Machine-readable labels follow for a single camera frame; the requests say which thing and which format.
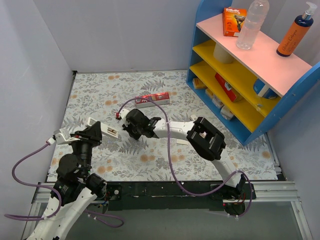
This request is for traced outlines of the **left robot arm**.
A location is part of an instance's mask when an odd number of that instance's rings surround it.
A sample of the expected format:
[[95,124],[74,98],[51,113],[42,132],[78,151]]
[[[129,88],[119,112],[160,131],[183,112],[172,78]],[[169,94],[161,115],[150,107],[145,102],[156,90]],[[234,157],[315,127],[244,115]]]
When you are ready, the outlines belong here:
[[93,148],[102,143],[102,123],[96,121],[73,134],[61,128],[54,137],[58,145],[70,145],[72,153],[59,161],[43,219],[28,237],[30,240],[64,240],[87,206],[107,193],[107,182],[91,173]]

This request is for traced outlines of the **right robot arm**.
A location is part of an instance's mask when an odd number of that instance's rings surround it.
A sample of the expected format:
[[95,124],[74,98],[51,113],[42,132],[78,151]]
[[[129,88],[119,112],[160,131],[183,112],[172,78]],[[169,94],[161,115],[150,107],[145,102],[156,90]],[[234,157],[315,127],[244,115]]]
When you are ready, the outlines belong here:
[[188,141],[201,158],[212,162],[226,182],[222,193],[237,199],[245,192],[245,176],[238,172],[228,156],[225,136],[204,117],[189,122],[169,122],[160,117],[148,118],[139,109],[122,109],[117,118],[123,122],[122,129],[135,140],[145,136]]

